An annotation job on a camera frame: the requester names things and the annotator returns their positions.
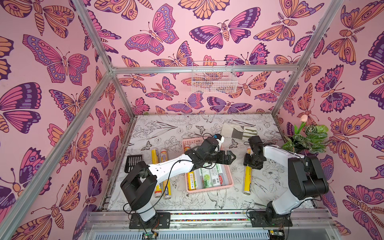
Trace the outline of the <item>yellow wrap box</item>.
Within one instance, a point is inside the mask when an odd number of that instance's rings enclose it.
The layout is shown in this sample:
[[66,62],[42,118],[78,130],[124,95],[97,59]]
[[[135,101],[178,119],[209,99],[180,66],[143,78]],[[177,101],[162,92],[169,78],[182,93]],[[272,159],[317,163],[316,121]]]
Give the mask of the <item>yellow wrap box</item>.
[[247,153],[244,157],[244,166],[245,166],[245,177],[244,177],[244,195],[249,196],[251,194],[251,184],[252,184],[252,168],[248,165],[248,157],[251,156],[251,148],[247,148]]

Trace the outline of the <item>white green wrap roll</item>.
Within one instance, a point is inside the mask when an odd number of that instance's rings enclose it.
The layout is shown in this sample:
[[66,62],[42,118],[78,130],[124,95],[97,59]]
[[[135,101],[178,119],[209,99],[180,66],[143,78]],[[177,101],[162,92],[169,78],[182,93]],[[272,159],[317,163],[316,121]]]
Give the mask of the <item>white green wrap roll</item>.
[[215,165],[210,169],[210,175],[211,175],[213,187],[221,186],[217,165]]

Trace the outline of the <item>clear green wrap roll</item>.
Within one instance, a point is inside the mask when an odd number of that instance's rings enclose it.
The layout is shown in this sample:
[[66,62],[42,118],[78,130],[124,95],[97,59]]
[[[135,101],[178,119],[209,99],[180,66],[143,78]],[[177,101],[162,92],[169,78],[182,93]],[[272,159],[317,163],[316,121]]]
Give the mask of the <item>clear green wrap roll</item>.
[[204,188],[204,180],[202,177],[201,169],[194,170],[196,190],[202,190]]

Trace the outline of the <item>pink plastic basket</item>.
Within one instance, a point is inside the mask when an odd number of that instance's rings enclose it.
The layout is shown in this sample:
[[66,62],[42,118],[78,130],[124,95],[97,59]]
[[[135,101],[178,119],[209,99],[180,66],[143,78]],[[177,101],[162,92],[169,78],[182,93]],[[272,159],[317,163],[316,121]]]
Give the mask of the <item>pink plastic basket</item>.
[[188,193],[202,193],[229,189],[234,186],[230,167],[227,165],[209,164],[206,168],[185,174]]

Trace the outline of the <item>clear silver wrap roll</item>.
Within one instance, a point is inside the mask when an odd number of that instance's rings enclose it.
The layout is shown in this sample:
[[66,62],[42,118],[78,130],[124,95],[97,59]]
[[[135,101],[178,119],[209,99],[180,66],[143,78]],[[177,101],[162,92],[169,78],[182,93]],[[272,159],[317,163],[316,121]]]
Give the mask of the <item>clear silver wrap roll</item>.
[[228,176],[227,176],[225,167],[223,165],[217,164],[216,168],[219,175],[221,186],[227,186],[229,181],[228,181]]

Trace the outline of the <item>yellow red wrap roll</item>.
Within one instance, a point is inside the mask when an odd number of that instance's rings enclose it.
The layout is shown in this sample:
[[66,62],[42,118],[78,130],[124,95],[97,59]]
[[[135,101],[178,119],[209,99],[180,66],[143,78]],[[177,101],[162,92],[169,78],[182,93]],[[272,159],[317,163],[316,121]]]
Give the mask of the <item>yellow red wrap roll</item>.
[[[152,164],[154,165],[158,164],[159,163],[158,150],[155,148],[152,149],[151,155],[152,155]],[[157,199],[161,198],[162,194],[163,194],[162,188],[160,184],[157,184],[155,188],[155,198]]]
[[188,172],[186,174],[187,176],[187,185],[189,191],[196,190],[196,181],[195,181],[195,173],[194,172]]

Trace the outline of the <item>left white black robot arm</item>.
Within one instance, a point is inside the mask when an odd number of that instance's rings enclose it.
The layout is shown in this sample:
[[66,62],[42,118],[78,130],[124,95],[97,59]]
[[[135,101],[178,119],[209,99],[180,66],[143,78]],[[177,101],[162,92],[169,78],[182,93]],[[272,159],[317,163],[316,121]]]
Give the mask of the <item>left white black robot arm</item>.
[[157,185],[200,168],[209,170],[218,164],[231,165],[236,155],[232,151],[221,150],[224,141],[223,136],[216,134],[167,162],[151,165],[138,162],[120,184],[132,210],[130,214],[145,223],[155,220],[157,212],[151,198]]

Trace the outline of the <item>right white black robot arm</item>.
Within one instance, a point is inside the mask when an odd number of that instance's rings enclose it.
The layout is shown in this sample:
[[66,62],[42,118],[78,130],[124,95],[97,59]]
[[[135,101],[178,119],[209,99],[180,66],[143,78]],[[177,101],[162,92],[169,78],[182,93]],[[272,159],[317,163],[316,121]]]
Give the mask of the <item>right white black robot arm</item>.
[[255,170],[261,170],[267,160],[275,161],[288,170],[288,190],[267,204],[266,218],[287,217],[306,201],[315,200],[329,192],[329,184],[315,155],[300,155],[277,145],[263,143],[259,136],[248,139],[252,154],[245,161]]

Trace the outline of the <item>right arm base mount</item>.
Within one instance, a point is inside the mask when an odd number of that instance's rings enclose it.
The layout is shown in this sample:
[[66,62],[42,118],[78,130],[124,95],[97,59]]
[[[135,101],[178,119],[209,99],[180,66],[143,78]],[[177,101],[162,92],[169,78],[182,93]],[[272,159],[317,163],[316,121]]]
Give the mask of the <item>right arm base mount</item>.
[[292,227],[293,223],[290,219],[290,214],[277,215],[270,211],[249,211],[248,218],[251,220],[253,228],[267,227]]

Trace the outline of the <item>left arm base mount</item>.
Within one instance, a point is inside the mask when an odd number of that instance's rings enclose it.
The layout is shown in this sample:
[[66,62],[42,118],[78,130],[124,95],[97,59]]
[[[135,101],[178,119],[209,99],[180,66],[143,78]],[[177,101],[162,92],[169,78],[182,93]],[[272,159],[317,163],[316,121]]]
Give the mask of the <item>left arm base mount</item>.
[[171,213],[156,213],[148,221],[144,221],[139,214],[132,214],[129,229],[169,229]]

